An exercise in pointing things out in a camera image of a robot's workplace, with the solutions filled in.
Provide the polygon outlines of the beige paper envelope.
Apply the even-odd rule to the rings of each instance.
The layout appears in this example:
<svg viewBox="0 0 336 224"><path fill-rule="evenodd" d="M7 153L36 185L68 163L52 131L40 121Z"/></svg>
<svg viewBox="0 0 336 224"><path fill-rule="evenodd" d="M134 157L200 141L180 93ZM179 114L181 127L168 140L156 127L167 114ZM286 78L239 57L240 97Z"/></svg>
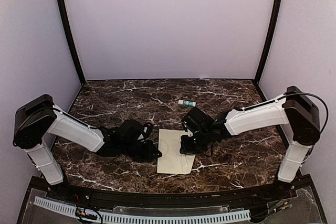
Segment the beige paper envelope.
<svg viewBox="0 0 336 224"><path fill-rule="evenodd" d="M180 153L181 136L191 136L191 132L159 129L158 150L162 156L157 159L157 173L177 175L191 173L195 155Z"/></svg>

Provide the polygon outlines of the green white glue stick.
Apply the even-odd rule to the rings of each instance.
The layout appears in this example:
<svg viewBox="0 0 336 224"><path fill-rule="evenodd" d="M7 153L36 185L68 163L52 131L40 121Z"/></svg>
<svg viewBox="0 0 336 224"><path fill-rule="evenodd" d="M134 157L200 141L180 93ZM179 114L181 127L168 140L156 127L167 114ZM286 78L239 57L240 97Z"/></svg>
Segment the green white glue stick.
<svg viewBox="0 0 336 224"><path fill-rule="evenodd" d="M193 102L193 101L178 100L178 104L179 105L184 105L184 106L196 107L196 102Z"/></svg>

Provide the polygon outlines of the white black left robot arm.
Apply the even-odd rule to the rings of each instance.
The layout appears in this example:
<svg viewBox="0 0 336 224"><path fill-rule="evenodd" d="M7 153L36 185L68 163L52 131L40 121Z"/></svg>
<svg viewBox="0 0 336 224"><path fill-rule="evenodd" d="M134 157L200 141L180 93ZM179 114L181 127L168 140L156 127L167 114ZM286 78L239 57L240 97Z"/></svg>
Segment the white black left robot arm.
<svg viewBox="0 0 336 224"><path fill-rule="evenodd" d="M102 157L126 155L136 162L151 162L162 153L149 140L152 123L125 120L108 129L91 126L55 105L52 96L43 94L21 106L15 113L13 145L23 149L43 174L54 193L63 201L74 197L74 189L43 141L46 133L62 137Z"/></svg>

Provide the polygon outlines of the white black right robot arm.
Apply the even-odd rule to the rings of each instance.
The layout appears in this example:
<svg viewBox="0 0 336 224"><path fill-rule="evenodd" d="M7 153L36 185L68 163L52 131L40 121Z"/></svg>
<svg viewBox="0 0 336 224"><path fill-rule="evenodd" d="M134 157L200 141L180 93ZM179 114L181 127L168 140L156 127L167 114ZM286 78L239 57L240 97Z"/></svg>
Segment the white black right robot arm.
<svg viewBox="0 0 336 224"><path fill-rule="evenodd" d="M180 153L201 154L208 150L209 145L244 132L289 125L293 132L292 140L279 166L277 181L268 187L269 197L278 200L287 193L287 183L294 180L326 128L325 123L320 123L319 108L311 98L319 99L319 96L289 86L284 94L271 100L223 111L215 118L194 107L182 118L184 130L192 135L181 136Z"/></svg>

